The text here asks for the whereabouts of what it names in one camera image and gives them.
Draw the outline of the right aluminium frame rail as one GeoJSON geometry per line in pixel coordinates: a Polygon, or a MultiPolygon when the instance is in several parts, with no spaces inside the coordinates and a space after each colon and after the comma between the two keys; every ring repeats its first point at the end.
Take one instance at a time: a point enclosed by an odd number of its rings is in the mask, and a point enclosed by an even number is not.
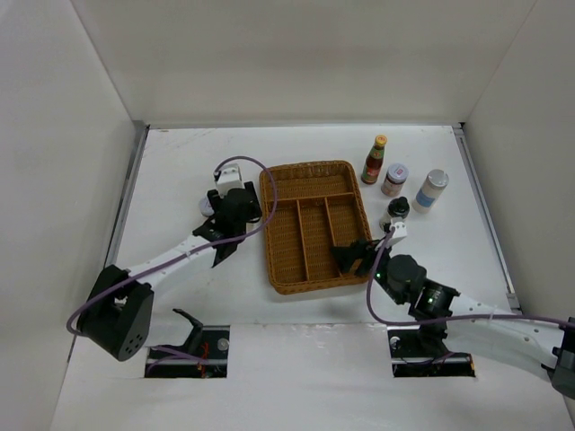
{"type": "Polygon", "coordinates": [[[467,176],[473,189],[474,199],[479,208],[484,228],[490,238],[489,242],[491,245],[492,252],[495,256],[495,259],[498,261],[500,267],[500,273],[504,278],[505,287],[507,291],[506,296],[508,298],[510,309],[512,312],[522,313],[523,312],[522,306],[520,304],[520,301],[518,300],[517,292],[509,272],[509,267],[507,265],[507,261],[505,260],[503,250],[501,248],[500,241],[495,230],[495,225],[493,223],[491,213],[488,208],[481,183],[479,181],[478,173],[473,163],[473,158],[464,132],[464,123],[457,123],[454,126],[452,126],[452,129],[454,132],[459,152],[461,154],[464,163],[465,170],[467,172],[467,176]]]}

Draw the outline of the black-top salt grinder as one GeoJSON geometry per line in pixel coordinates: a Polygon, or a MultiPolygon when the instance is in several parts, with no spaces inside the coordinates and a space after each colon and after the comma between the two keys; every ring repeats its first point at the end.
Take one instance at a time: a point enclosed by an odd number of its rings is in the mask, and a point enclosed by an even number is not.
{"type": "Polygon", "coordinates": [[[387,231],[395,218],[405,219],[411,211],[410,204],[406,197],[392,199],[379,220],[379,226],[387,231]]]}

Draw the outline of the brown wicker divided basket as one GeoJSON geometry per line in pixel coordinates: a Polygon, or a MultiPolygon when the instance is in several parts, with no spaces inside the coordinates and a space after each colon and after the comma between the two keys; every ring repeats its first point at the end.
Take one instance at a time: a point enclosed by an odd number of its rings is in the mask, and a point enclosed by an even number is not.
{"type": "Polygon", "coordinates": [[[261,209],[270,284],[294,295],[367,281],[342,274],[331,246],[371,239],[352,165],[346,161],[291,163],[260,174],[261,209]]]}

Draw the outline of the aluminium frame rail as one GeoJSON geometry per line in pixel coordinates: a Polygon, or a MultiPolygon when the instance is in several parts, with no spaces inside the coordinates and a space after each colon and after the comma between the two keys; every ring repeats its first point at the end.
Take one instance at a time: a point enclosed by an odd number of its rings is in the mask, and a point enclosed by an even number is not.
{"type": "Polygon", "coordinates": [[[484,228],[490,238],[489,242],[491,245],[492,252],[495,256],[495,259],[498,261],[500,267],[500,273],[504,278],[505,287],[507,291],[506,296],[508,298],[510,309],[512,312],[522,313],[523,312],[522,306],[520,304],[520,301],[518,300],[517,292],[509,272],[509,267],[507,265],[507,261],[505,260],[503,250],[501,248],[500,241],[495,230],[495,225],[493,223],[491,213],[488,208],[481,183],[479,181],[478,173],[473,163],[473,158],[464,132],[464,123],[457,123],[454,126],[452,126],[452,129],[454,132],[459,152],[461,154],[464,163],[465,170],[467,172],[467,176],[473,189],[474,199],[479,208],[484,228]]]}
{"type": "Polygon", "coordinates": [[[137,175],[143,158],[143,152],[145,150],[146,140],[150,128],[150,126],[142,120],[135,120],[133,122],[133,126],[135,128],[134,142],[131,148],[128,168],[126,170],[126,175],[119,198],[117,213],[115,215],[111,230],[110,241],[107,246],[105,259],[102,265],[104,268],[108,267],[110,264],[115,263],[119,254],[119,247],[121,245],[125,224],[127,222],[128,211],[131,205],[134,188],[137,182],[137,175]]]}

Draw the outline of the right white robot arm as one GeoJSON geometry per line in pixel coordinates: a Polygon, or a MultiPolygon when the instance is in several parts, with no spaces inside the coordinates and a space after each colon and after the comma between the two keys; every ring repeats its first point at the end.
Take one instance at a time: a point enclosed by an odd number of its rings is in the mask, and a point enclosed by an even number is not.
{"type": "Polygon", "coordinates": [[[391,253],[387,239],[333,246],[338,270],[353,266],[398,305],[407,305],[416,341],[427,355],[450,350],[514,366],[574,396],[574,320],[503,312],[430,279],[406,254],[391,253]]]}

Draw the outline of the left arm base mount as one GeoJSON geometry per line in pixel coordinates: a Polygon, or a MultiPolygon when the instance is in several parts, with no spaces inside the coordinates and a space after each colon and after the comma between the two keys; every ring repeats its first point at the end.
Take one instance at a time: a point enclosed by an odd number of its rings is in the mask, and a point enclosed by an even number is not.
{"type": "Polygon", "coordinates": [[[148,379],[226,378],[230,349],[229,326],[204,325],[182,309],[173,309],[189,325],[179,345],[162,344],[148,349],[144,377],[148,379]]]}

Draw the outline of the spice jar white lid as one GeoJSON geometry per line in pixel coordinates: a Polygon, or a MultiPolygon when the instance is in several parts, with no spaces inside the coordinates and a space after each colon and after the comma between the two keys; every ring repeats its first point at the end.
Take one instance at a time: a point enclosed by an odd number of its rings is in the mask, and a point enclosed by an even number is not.
{"type": "Polygon", "coordinates": [[[381,191],[388,197],[397,197],[409,176],[409,169],[402,163],[391,164],[386,171],[381,191]]]}
{"type": "Polygon", "coordinates": [[[213,214],[215,214],[215,211],[211,206],[209,199],[207,197],[203,197],[199,201],[199,211],[205,217],[211,217],[213,214]]]}

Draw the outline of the red sauce bottle yellow cap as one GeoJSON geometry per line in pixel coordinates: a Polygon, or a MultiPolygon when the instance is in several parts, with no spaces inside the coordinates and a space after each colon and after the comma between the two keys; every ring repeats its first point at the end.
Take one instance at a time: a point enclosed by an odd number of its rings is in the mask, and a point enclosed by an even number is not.
{"type": "Polygon", "coordinates": [[[385,135],[378,135],[375,137],[374,143],[365,160],[364,168],[361,173],[361,180],[368,184],[375,184],[378,180],[379,173],[382,169],[385,157],[385,146],[387,144],[387,137],[385,135]]]}

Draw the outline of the right tall blue-label shaker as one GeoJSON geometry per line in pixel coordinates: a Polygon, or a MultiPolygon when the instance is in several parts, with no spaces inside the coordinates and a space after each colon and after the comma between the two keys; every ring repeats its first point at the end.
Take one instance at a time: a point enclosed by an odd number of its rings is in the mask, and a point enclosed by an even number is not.
{"type": "Polygon", "coordinates": [[[421,214],[427,214],[437,203],[448,183],[449,177],[445,171],[440,169],[430,171],[412,201],[411,207],[421,214]]]}

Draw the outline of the left aluminium frame rail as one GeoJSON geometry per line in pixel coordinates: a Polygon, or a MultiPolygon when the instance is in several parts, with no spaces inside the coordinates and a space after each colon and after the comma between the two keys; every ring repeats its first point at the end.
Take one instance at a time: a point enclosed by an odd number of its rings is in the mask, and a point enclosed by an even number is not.
{"type": "Polygon", "coordinates": [[[121,245],[125,224],[127,222],[128,211],[131,205],[134,188],[137,182],[137,175],[143,158],[143,152],[145,150],[146,140],[150,128],[150,126],[142,120],[135,120],[133,122],[133,126],[135,128],[134,142],[131,148],[128,168],[126,170],[126,175],[119,198],[117,213],[115,215],[111,230],[110,241],[107,246],[105,259],[102,265],[104,268],[108,267],[110,264],[115,263],[119,254],[119,247],[121,245]]]}

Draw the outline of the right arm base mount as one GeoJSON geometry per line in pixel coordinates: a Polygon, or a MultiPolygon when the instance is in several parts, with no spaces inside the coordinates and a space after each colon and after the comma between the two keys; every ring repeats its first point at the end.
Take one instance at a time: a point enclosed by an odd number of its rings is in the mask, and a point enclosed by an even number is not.
{"type": "Polygon", "coordinates": [[[475,377],[473,357],[419,329],[387,331],[395,378],[475,377]]]}

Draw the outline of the right spice jar white lid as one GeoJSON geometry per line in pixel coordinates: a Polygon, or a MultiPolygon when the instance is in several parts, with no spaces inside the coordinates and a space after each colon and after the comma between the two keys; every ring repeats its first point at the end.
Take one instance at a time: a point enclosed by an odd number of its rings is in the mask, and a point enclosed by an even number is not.
{"type": "Polygon", "coordinates": [[[409,176],[409,169],[402,163],[391,164],[386,171],[381,191],[388,197],[397,197],[409,176]]]}

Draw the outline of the left spice jar white lid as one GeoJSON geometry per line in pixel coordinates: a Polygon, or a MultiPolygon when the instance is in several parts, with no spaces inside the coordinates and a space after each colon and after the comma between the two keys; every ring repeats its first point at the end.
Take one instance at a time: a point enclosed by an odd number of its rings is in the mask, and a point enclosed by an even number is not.
{"type": "Polygon", "coordinates": [[[199,211],[205,217],[211,217],[213,214],[215,214],[215,211],[211,206],[209,199],[207,197],[203,197],[199,201],[199,211]]]}

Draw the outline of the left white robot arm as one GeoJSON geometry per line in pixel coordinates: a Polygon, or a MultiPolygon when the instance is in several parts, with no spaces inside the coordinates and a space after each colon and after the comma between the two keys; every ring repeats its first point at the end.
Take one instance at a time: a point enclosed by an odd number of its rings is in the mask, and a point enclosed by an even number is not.
{"type": "Polygon", "coordinates": [[[229,258],[250,235],[248,225],[262,217],[250,181],[228,190],[223,197],[212,189],[208,202],[214,214],[172,249],[131,268],[105,267],[68,328],[120,362],[149,346],[149,334],[158,333],[161,327],[153,319],[155,295],[229,258]]]}

